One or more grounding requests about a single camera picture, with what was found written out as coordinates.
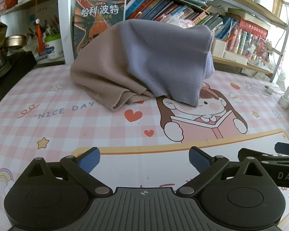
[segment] rainbow print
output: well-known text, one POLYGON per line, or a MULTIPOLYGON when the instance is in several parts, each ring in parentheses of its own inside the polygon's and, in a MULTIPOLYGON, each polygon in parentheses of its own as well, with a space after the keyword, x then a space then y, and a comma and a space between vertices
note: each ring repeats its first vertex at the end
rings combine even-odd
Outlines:
POLYGON ((0 169, 0 179, 4 179, 5 183, 7 184, 10 180, 13 180, 13 175, 10 170, 7 168, 0 169))

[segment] crosshair mark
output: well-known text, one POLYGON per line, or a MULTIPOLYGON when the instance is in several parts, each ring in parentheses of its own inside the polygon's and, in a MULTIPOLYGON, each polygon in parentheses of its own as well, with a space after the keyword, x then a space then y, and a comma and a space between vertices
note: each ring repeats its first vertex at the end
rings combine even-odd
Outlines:
POLYGON ((149 194, 149 192, 146 191, 146 190, 143 190, 143 191, 141 191, 141 192, 139 192, 139 193, 142 194, 142 195, 147 195, 147 194, 149 194))

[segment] red heart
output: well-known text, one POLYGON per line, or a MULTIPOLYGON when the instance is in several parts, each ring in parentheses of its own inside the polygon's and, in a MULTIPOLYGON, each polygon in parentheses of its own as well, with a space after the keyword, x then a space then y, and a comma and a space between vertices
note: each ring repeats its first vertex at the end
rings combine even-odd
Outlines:
POLYGON ((151 130, 145 130, 144 133, 146 136, 151 137, 154 135, 154 130, 152 130, 152 129, 151 130))
POLYGON ((134 122, 142 117, 142 112, 137 111, 134 113, 133 110, 129 109, 125 111, 124 116, 129 122, 134 122))

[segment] pen holder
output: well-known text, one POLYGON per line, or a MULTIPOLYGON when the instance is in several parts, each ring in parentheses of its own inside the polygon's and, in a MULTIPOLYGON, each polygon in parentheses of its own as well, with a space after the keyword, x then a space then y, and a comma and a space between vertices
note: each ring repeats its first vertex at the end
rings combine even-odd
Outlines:
POLYGON ((227 43, 225 41, 214 38, 211 48, 212 56, 223 58, 226 46, 227 43))
POLYGON ((60 34, 45 37, 44 42, 48 59, 54 60, 64 56, 60 34))

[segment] knit fabric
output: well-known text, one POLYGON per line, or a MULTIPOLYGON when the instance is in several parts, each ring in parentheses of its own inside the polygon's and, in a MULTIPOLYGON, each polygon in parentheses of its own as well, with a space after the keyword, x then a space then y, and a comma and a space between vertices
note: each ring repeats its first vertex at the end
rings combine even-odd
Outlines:
POLYGON ((71 67, 72 80, 111 110, 158 96, 193 106, 213 72, 212 33, 148 20, 127 20, 91 41, 71 67))
POLYGON ((119 23, 129 73, 152 93, 198 105, 203 80, 214 72, 212 32, 205 25, 184 29, 147 20, 119 23))

